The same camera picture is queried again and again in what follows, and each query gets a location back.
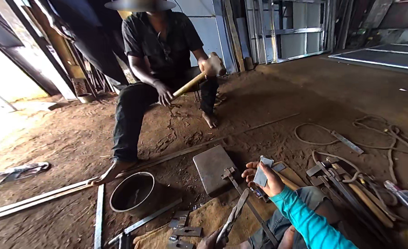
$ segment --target workshop floor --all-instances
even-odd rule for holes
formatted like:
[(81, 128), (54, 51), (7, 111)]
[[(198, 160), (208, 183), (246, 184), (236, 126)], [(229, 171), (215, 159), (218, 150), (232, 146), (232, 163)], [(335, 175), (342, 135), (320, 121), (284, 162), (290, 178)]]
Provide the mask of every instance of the workshop floor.
[[(381, 135), (352, 126), (365, 114), (378, 114), (408, 134), (408, 74), (347, 65), (321, 57), (259, 66), (255, 71), (232, 75), (220, 91), (228, 97), (218, 106), (218, 129), (209, 129), (197, 110), (193, 94), (181, 97), (170, 117), (166, 108), (147, 112), (141, 131), (140, 158), (156, 158), (195, 144), (234, 134), (249, 127), (294, 113), (300, 115), (223, 141), (238, 167), (260, 155), (284, 160), (302, 178), (311, 151), (333, 153), (356, 163), (378, 181), (390, 179), (386, 151), (365, 149), (357, 156), (343, 144), (310, 146), (299, 142), (293, 129), (305, 122), (318, 123), (345, 137), (366, 144), (388, 145)], [(52, 112), (10, 113), (23, 115), (28, 125), (19, 127), (0, 143), (0, 170), (29, 162), (48, 161), (49, 172), (0, 186), (0, 207), (43, 192), (99, 175), (110, 163), (114, 106), (99, 103), (72, 105)], [(313, 127), (301, 129), (313, 142), (331, 141), (329, 134)], [(169, 160), (147, 171), (183, 193), (183, 203), (135, 231), (141, 235), (167, 223), (174, 210), (189, 210), (207, 202), (192, 157), (201, 151)], [(400, 186), (408, 189), (408, 155), (396, 153)], [(108, 199), (119, 181), (106, 186), (104, 240), (136, 221), (115, 213)], [(96, 189), (84, 190), (0, 221), (0, 249), (91, 248), (96, 210)]]

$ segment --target cyan sleeve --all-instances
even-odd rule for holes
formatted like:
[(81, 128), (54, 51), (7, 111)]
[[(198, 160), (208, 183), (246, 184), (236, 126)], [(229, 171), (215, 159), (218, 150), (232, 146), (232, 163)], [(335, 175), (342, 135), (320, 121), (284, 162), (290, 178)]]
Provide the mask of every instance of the cyan sleeve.
[(287, 186), (280, 194), (270, 199), (302, 235), (309, 249), (357, 248), (339, 231), (330, 226), (325, 217), (308, 208), (301, 198)]

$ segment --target black pants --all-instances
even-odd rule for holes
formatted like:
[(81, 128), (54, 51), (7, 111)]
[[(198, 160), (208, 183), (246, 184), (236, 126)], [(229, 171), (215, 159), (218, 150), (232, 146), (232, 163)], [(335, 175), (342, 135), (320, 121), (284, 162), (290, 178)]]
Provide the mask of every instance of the black pants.
[[(173, 91), (178, 90), (200, 73), (198, 67), (188, 70), (183, 77), (161, 80)], [(201, 110), (213, 113), (213, 105), (218, 90), (216, 77), (210, 77), (200, 84)], [(113, 135), (114, 159), (133, 162), (138, 159), (138, 139), (142, 118), (147, 108), (158, 102), (158, 92), (144, 83), (131, 84), (121, 91), (116, 106), (116, 123)]]
[(129, 85), (116, 60), (118, 56), (124, 63), (128, 63), (120, 31), (105, 30), (103, 27), (88, 27), (74, 29), (73, 33), (75, 46), (96, 69), (117, 81), (112, 83), (116, 88), (122, 90)]

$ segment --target bare foot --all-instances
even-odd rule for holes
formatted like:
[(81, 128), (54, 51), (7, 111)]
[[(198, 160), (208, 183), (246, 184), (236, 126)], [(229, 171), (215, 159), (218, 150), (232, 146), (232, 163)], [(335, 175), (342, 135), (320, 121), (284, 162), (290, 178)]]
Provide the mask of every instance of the bare foot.
[(99, 186), (109, 183), (113, 181), (119, 173), (133, 167), (136, 163), (137, 162), (123, 162), (117, 160), (113, 162), (112, 166), (106, 171), (106, 173), (104, 173), (99, 179), (92, 180), (90, 184)]
[(210, 129), (213, 129), (214, 127), (218, 126), (218, 119), (214, 114), (207, 114), (203, 112), (203, 118), (205, 119), (205, 121), (207, 121)]

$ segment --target wooden hammer handle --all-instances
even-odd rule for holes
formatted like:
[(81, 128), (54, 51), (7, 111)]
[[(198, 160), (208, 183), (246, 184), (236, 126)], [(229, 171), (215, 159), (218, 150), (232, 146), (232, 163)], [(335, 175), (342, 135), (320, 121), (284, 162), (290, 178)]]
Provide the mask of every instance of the wooden hammer handle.
[(184, 93), (187, 93), (187, 91), (190, 90), (194, 85), (198, 84), (202, 79), (205, 78), (205, 73), (200, 73), (198, 76), (194, 77), (192, 80), (190, 80), (187, 84), (179, 88), (178, 91), (174, 92), (173, 98), (177, 98)]
[[(345, 180), (350, 180), (348, 175), (344, 175)], [(370, 198), (355, 184), (350, 183), (350, 188), (361, 198), (374, 215), (386, 226), (393, 228), (393, 222), (370, 200)]]
[(295, 191), (296, 189), (299, 189), (300, 187), (296, 184), (294, 184), (292, 181), (287, 179), (285, 176), (281, 175), (280, 173), (276, 172), (273, 170), (278, 176), (281, 178), (282, 182), (287, 185), (291, 190)]

